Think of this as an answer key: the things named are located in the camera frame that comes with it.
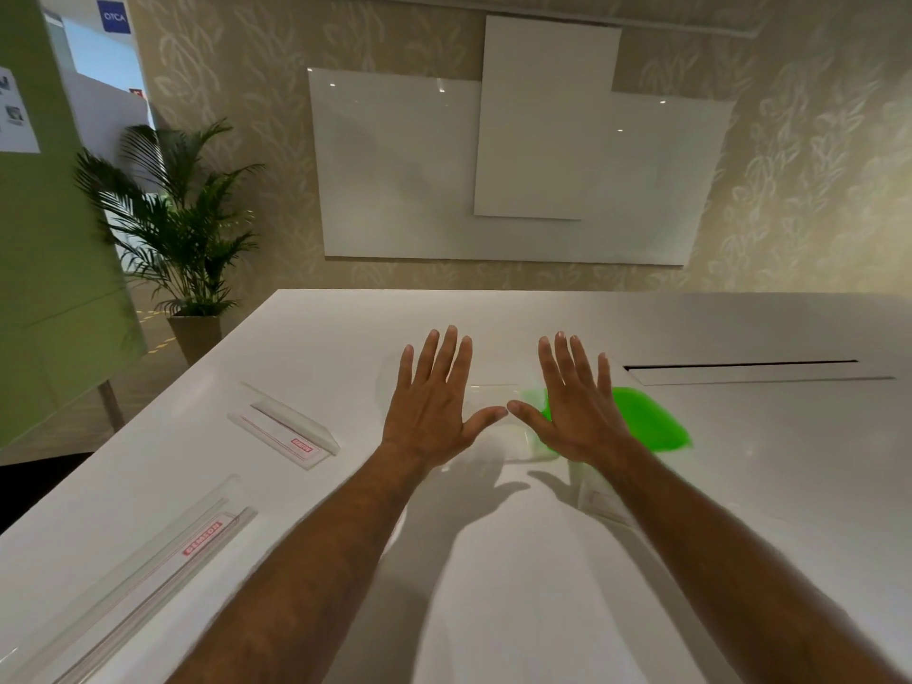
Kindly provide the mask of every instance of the leaf pattern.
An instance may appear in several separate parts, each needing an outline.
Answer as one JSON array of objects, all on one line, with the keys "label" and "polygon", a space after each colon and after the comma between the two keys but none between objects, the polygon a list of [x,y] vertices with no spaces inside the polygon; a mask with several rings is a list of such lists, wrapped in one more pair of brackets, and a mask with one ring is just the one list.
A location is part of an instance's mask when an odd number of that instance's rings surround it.
[{"label": "leaf pattern", "polygon": [[130,0],[156,112],[236,129],[219,168],[260,250],[244,312],[280,287],[883,291],[912,284],[912,0],[495,0],[762,32],[626,29],[614,90],[737,100],[689,264],[327,259],[307,67],[481,78],[485,14],[369,0]]}]

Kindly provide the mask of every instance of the white table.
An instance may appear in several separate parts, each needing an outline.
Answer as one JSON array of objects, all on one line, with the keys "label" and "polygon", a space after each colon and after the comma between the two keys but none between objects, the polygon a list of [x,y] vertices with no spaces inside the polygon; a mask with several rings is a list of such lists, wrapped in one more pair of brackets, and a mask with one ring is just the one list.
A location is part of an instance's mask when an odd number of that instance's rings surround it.
[{"label": "white table", "polygon": [[[377,445],[402,346],[448,323],[473,337],[479,384],[541,385],[536,340],[559,329],[607,350],[616,386],[638,386],[624,365],[888,364],[897,379],[639,388],[694,439],[667,463],[912,670],[912,311],[826,294],[280,291],[0,536],[0,650],[237,473],[260,515],[93,678],[163,681],[268,549]],[[240,430],[225,414],[251,400],[241,381],[325,424],[342,452],[307,472]],[[413,660],[415,681],[592,680],[610,651],[593,633],[606,619],[649,681],[731,677],[632,536],[560,501],[575,500],[563,460],[502,467],[492,449],[470,449],[409,507],[335,680],[363,667],[396,680]],[[363,646],[365,633],[385,650]]]}]

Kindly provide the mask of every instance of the plant pot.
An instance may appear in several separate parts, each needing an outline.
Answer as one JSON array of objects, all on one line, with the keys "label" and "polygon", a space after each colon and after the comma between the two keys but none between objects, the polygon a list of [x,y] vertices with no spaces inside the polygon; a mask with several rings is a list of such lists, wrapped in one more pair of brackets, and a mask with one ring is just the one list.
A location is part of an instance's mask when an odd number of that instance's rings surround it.
[{"label": "plant pot", "polygon": [[168,323],[188,365],[222,340],[222,324],[217,316],[169,316]]}]

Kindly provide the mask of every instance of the potted plant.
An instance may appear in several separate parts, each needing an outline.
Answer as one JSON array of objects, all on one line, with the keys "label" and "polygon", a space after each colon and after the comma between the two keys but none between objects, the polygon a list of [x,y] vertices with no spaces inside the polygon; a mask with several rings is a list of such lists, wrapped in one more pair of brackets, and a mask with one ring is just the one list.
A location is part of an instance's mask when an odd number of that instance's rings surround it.
[{"label": "potted plant", "polygon": [[224,120],[199,132],[128,127],[122,156],[126,170],[83,149],[76,183],[94,205],[128,275],[151,281],[153,297],[171,297],[169,311],[180,350],[193,364],[222,338],[219,316],[237,304],[228,295],[225,270],[238,254],[257,247],[239,227],[249,210],[230,207],[235,182],[263,164],[237,171],[207,171],[202,148],[232,127]]}]

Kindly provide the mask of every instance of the forearm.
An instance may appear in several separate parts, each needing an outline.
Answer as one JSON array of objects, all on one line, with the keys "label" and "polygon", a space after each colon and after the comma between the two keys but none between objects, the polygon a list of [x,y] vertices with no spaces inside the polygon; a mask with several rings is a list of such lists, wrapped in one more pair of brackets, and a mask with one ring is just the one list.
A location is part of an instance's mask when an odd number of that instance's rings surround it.
[{"label": "forearm", "polygon": [[170,684],[323,678],[424,474],[416,458],[378,448],[279,543]]},{"label": "forearm", "polygon": [[906,681],[778,551],[638,442],[627,440],[598,459],[745,680]]}]

